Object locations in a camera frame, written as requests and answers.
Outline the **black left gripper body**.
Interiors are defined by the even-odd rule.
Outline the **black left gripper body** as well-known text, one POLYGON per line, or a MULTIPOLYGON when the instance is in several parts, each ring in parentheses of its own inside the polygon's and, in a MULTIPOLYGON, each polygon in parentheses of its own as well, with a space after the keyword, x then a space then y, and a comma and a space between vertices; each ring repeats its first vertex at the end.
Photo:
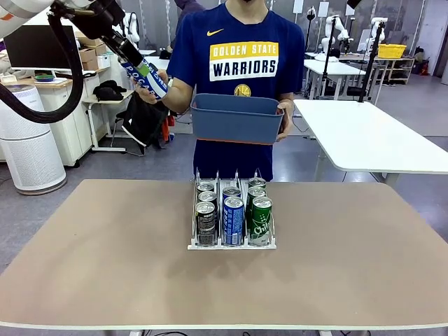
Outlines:
POLYGON ((90 14, 75 14, 70 21, 89 39, 112 39, 116 34, 113 27, 125 17, 116 1, 94 1, 85 11, 90 14))

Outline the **person's right hand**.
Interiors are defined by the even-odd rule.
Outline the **person's right hand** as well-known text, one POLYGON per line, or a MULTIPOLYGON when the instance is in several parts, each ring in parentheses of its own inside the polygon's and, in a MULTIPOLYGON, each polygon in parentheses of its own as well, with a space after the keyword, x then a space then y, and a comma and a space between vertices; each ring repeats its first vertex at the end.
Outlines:
MULTIPOLYGON (((168 85, 169 82, 169 76, 165 69, 158 69, 157 71, 158 76, 164 81, 166 85, 168 85)), ((150 93, 146 88, 143 88, 136 82, 135 79, 132 80, 134 84, 134 91, 140 96, 140 98, 149 104, 156 104, 157 99, 155 98, 155 95, 150 93)))

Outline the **person's left hand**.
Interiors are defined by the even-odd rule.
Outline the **person's left hand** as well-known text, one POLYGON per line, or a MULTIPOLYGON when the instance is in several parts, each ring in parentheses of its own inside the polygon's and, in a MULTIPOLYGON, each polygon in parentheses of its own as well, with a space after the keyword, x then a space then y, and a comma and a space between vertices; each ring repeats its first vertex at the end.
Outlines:
POLYGON ((279 128, 279 133, 276 137, 277 142, 284 140, 289 135, 291 127, 293 126, 294 110, 295 105, 290 97, 280 98, 279 104, 276 109, 276 114, 282 115, 282 121, 279 128))

